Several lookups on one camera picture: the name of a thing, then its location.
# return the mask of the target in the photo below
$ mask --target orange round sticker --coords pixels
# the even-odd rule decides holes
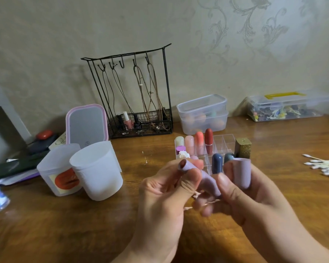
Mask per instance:
[[[70,190],[79,185],[79,179],[72,168],[56,176],[55,185],[62,190]]]

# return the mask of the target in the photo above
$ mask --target white nail polish cap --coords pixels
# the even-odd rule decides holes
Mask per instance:
[[[129,117],[126,111],[123,112],[123,115],[124,115],[124,120],[129,121]]]

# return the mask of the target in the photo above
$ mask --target wooden table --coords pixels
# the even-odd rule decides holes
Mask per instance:
[[[138,184],[174,159],[173,141],[182,135],[180,124],[174,129],[172,135],[112,141],[124,184],[105,201],[94,202],[85,192],[55,197],[40,177],[4,188],[11,203],[0,212],[0,263],[113,259],[132,237]],[[279,186],[306,228],[329,248],[329,178],[304,165],[307,159],[302,156],[329,159],[329,117],[260,123],[230,117],[219,134],[252,141],[252,162]],[[263,259],[231,218],[201,218],[189,210],[174,262]]]

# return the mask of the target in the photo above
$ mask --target black wire jewelry rack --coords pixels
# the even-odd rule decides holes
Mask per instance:
[[[81,58],[82,60],[85,60],[88,62],[90,71],[92,72],[92,77],[93,77],[95,85],[97,87],[97,92],[99,93],[102,105],[106,111],[106,116],[107,116],[107,121],[108,121],[108,134],[109,134],[110,139],[125,138],[125,137],[138,137],[138,136],[166,135],[166,134],[171,134],[173,132],[173,116],[172,116],[172,107],[171,107],[171,97],[169,94],[166,54],[164,51],[165,48],[168,47],[169,45],[171,45],[171,43],[162,48],[159,48],[159,49],[142,51],[142,52],[129,52],[129,53],[111,55],[111,56],[102,57],[102,58],[88,58],[88,57]],[[165,67],[164,71],[165,71],[165,75],[166,75],[169,107],[167,109],[165,107],[160,108],[160,104],[159,104],[158,105],[159,107],[157,110],[134,113],[126,100],[118,74],[115,71],[115,66],[117,66],[118,64],[114,63],[114,59],[121,58],[122,62],[119,61],[119,65],[123,69],[123,68],[125,68],[123,57],[134,56],[133,64],[134,64],[134,73],[135,73],[135,68],[137,67],[136,55],[145,54],[146,55],[145,59],[148,63],[148,68],[149,68],[149,65],[152,66],[152,64],[149,62],[148,53],[159,51],[159,50],[162,50],[162,55],[163,55],[163,64]],[[109,89],[111,89],[111,92],[113,94],[113,100],[114,100],[114,91],[113,91],[113,88],[111,87],[109,78],[106,73],[107,67],[103,62],[103,60],[107,60],[107,59],[111,59],[111,61],[109,61],[109,65],[111,68],[110,70],[112,71],[112,74],[113,74],[113,77],[115,79],[118,89],[121,91],[121,94],[129,107],[130,113],[128,113],[128,117],[130,120],[132,120],[132,122],[134,124],[134,128],[132,128],[132,129],[129,129],[127,127],[127,125],[123,123],[124,122],[123,114],[115,113],[114,104],[113,104],[113,112],[112,112],[112,109],[111,109],[112,106],[110,104],[111,102],[110,102],[110,97],[109,97],[110,95],[109,95],[109,91],[107,90],[105,81],[108,81],[108,83],[109,83]],[[99,75],[97,66],[100,69],[100,71],[102,72],[102,76]],[[150,104],[151,104],[151,94],[152,93],[150,90],[150,92],[149,92]]]

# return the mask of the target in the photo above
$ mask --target plastic storage box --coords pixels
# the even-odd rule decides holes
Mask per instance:
[[[183,132],[193,135],[198,131],[205,132],[207,128],[212,131],[225,129],[228,112],[227,99],[212,94],[177,105]]]
[[[329,93],[303,90],[247,98],[255,122],[317,117],[329,114]]]
[[[200,151],[200,148],[198,147],[192,147],[192,148],[186,148],[186,151],[193,151],[194,156],[197,156],[199,159],[203,160],[204,168],[203,170],[207,172],[209,175],[212,174],[212,155],[215,153],[221,154],[223,157],[226,153],[234,153],[235,151],[235,137],[233,134],[228,135],[218,135],[213,136],[213,145],[212,145],[212,154],[207,154],[206,146],[203,146],[203,154],[199,154],[198,151]]]

